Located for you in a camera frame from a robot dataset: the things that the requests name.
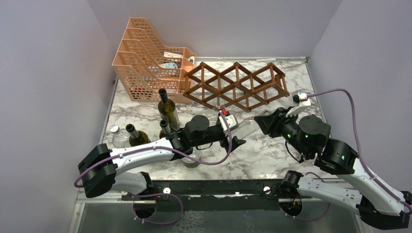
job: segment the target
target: wooden wine rack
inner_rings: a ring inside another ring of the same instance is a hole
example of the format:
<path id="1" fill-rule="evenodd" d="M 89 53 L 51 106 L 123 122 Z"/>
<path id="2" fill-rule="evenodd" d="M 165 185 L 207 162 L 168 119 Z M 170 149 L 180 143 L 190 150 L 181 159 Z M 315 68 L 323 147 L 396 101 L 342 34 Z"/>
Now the wooden wine rack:
<path id="1" fill-rule="evenodd" d="M 266 81 L 258 77 L 259 74 L 268 70 L 270 71 L 270 75 L 265 79 Z M 195 74 L 199 71 L 200 76 L 197 77 Z M 214 76 L 205 80 L 205 71 L 213 73 Z M 227 77 L 227 74 L 232 71 L 236 72 L 236 80 Z M 245 74 L 244 77 L 240 77 L 240 71 Z M 210 104 L 210 101 L 214 98 L 225 100 L 227 102 L 225 107 L 235 105 L 246 112 L 250 112 L 252 109 L 267 105 L 271 101 L 290 95 L 286 87 L 285 73 L 273 63 L 268 63 L 267 66 L 251 72 L 241 64 L 235 62 L 233 66 L 219 72 L 202 62 L 185 74 L 185 81 L 186 86 L 183 96 L 210 109 L 214 108 L 214 106 Z M 190 87 L 188 85 L 188 83 L 191 83 L 190 81 L 194 81 L 197 84 Z M 228 85 L 222 88 L 223 81 L 228 83 Z M 199 88 L 202 89 L 202 94 L 200 97 L 196 97 L 194 92 Z"/>

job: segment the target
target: bottle cap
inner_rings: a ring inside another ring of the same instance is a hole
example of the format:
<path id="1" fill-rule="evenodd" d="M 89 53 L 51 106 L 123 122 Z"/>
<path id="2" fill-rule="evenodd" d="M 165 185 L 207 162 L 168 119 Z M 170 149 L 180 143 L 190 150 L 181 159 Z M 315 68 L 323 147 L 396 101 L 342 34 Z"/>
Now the bottle cap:
<path id="1" fill-rule="evenodd" d="M 117 133 L 120 130 L 120 127 L 118 125 L 111 125 L 110 126 L 110 132 L 111 133 Z"/>

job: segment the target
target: white bottle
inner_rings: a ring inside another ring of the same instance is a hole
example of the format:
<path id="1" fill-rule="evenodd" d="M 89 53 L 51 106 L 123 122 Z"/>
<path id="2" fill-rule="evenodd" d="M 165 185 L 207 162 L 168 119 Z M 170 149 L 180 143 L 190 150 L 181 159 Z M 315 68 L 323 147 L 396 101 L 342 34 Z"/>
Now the white bottle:
<path id="1" fill-rule="evenodd" d="M 115 148 L 127 148 L 129 145 L 129 133 L 126 129 L 121 129 L 118 125 L 110 126 L 110 132 L 113 134 L 112 143 Z"/>

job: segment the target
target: green glass bottle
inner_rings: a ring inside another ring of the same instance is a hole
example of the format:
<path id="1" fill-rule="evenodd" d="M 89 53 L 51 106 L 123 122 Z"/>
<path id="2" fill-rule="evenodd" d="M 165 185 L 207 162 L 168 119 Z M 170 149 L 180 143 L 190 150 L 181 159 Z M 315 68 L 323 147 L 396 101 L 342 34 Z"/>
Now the green glass bottle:
<path id="1" fill-rule="evenodd" d="M 180 128 L 179 116 L 177 115 L 176 105 L 167 97 L 166 89 L 159 90 L 161 101 L 157 106 L 162 119 L 167 120 L 170 127 L 178 130 Z"/>
<path id="2" fill-rule="evenodd" d="M 175 132 L 176 130 L 173 127 L 170 127 L 167 123 L 167 120 L 160 121 L 160 127 L 162 128 L 159 133 L 159 138 L 162 139 L 166 137 L 166 135 Z"/>
<path id="3" fill-rule="evenodd" d="M 126 131 L 130 134 L 129 144 L 132 147 L 150 143 L 150 139 L 147 136 L 147 134 L 143 131 L 137 131 L 134 125 L 132 124 L 126 125 Z"/>

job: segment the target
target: white connector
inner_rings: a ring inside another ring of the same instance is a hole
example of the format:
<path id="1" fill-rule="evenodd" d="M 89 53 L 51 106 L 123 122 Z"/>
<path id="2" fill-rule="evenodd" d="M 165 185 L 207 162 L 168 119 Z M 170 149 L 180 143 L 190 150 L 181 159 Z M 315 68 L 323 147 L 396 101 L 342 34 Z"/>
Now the white connector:
<path id="1" fill-rule="evenodd" d="M 290 109 L 286 114 L 287 117 L 298 115 L 311 106 L 310 100 L 308 99 L 308 95 L 306 93 L 298 93 L 297 95 L 299 97 L 299 106 Z"/>

